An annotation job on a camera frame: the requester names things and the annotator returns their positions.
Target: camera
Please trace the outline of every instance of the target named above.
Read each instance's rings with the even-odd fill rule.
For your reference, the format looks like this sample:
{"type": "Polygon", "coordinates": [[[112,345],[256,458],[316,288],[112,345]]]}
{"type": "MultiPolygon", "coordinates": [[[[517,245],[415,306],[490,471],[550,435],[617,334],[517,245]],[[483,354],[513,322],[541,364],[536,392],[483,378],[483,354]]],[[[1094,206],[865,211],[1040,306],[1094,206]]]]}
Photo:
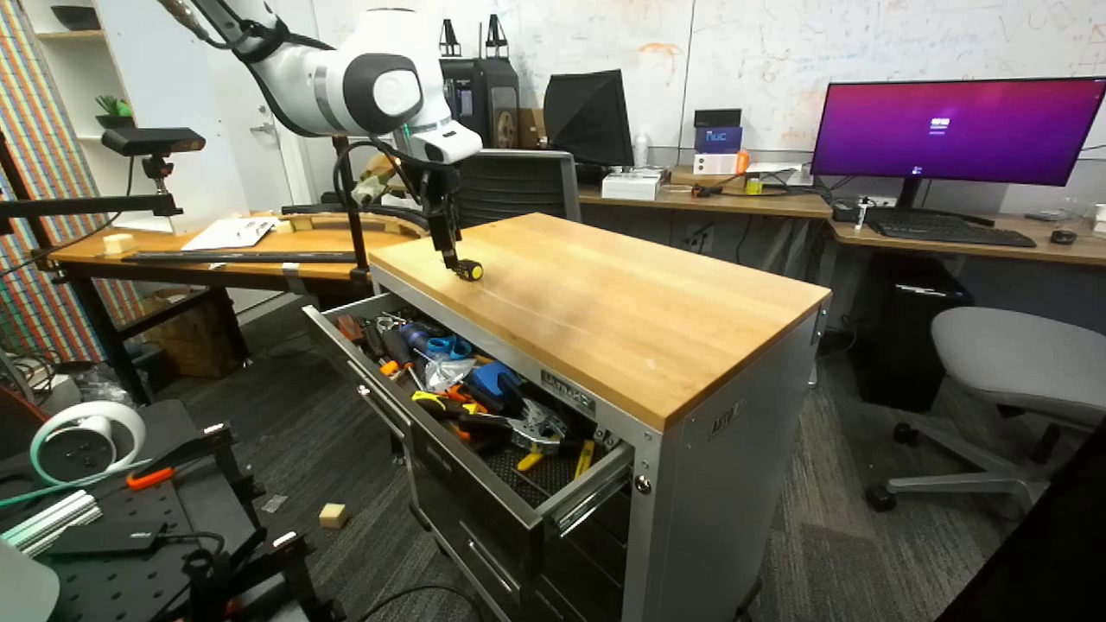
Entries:
{"type": "Polygon", "coordinates": [[[100,141],[119,154],[199,153],[208,146],[188,126],[105,126],[100,141]]]}

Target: wooden tabletop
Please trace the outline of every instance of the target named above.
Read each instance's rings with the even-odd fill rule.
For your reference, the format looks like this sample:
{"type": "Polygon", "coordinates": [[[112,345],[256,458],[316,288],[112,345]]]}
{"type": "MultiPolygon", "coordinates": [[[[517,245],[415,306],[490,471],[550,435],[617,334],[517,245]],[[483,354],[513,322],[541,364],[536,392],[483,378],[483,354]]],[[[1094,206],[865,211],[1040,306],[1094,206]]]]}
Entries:
{"type": "MultiPolygon", "coordinates": [[[[100,236],[88,236],[82,243],[72,243],[65,250],[51,252],[51,261],[62,270],[87,270],[87,272],[228,272],[228,275],[274,275],[274,280],[350,280],[353,261],[128,261],[124,257],[112,259],[103,252],[105,236],[131,236],[128,252],[178,252],[192,236],[164,236],[164,232],[117,232],[105,228],[100,236]]],[[[393,245],[393,243],[411,243],[406,236],[393,232],[366,232],[362,236],[366,250],[393,245]]],[[[251,252],[353,252],[350,228],[311,228],[311,232],[274,232],[251,252]]]]}
{"type": "Polygon", "coordinates": [[[631,211],[691,211],[691,215],[764,215],[764,216],[809,216],[829,222],[829,205],[820,192],[715,192],[691,196],[691,187],[658,187],[657,200],[615,200],[599,191],[579,191],[582,206],[631,206],[631,211]]]}
{"type": "Polygon", "coordinates": [[[995,216],[995,228],[1024,232],[1037,243],[1037,250],[1013,245],[960,245],[960,243],[923,243],[923,237],[889,237],[870,228],[852,228],[849,222],[832,222],[829,205],[820,192],[718,192],[718,196],[691,196],[687,187],[658,187],[657,200],[612,200],[599,191],[579,192],[582,206],[601,211],[687,211],[687,215],[752,215],[752,216],[804,216],[824,222],[839,245],[852,250],[889,250],[889,252],[933,252],[933,257],[980,257],[980,259],[1017,259],[1017,261],[1064,261],[1064,267],[1106,267],[1106,236],[1077,232],[1073,245],[1054,245],[1048,236],[1054,223],[1024,222],[1024,216],[995,216]]]}
{"type": "Polygon", "coordinates": [[[483,261],[480,284],[417,243],[369,257],[381,280],[428,293],[658,433],[829,293],[544,215],[466,228],[458,257],[483,261]]]}
{"type": "Polygon", "coordinates": [[[870,228],[855,232],[852,222],[832,222],[837,243],[839,245],[852,245],[852,250],[1106,267],[1106,236],[1090,236],[1089,228],[1077,232],[1073,245],[1048,243],[1050,232],[1054,232],[1054,223],[1048,223],[1048,222],[995,216],[995,228],[1018,232],[1018,236],[1033,237],[1037,250],[889,237],[889,236],[870,232],[870,228]]]}

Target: keyboard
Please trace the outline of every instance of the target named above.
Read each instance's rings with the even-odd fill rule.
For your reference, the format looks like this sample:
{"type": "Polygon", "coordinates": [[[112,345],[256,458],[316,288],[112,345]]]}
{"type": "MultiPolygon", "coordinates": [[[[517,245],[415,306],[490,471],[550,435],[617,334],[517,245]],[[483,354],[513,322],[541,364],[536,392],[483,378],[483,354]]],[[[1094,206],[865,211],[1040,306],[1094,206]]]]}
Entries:
{"type": "Polygon", "coordinates": [[[889,237],[1037,250],[1037,243],[1018,232],[938,211],[867,211],[867,228],[889,237]]]}

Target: cardboard box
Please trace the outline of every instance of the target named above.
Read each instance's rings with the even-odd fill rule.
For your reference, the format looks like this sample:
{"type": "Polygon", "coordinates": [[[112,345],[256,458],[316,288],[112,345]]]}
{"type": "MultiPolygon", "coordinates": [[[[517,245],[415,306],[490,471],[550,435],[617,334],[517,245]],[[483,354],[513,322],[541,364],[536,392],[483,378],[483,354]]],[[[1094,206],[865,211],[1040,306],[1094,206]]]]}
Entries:
{"type": "Polygon", "coordinates": [[[148,338],[164,349],[175,378],[213,379],[243,367],[231,331],[239,323],[221,323],[216,299],[198,299],[152,328],[148,338]]]}

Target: monitor screen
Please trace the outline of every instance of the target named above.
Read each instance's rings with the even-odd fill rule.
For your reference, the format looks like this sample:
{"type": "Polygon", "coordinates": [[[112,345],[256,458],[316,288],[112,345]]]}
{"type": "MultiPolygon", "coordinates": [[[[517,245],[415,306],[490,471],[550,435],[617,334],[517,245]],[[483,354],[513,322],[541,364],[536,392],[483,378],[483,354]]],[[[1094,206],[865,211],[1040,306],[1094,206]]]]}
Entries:
{"type": "Polygon", "coordinates": [[[617,70],[550,75],[541,115],[550,147],[570,153],[579,166],[631,166],[617,70]]]}
{"type": "Polygon", "coordinates": [[[829,81],[814,176],[1064,187],[1106,78],[829,81]]]}

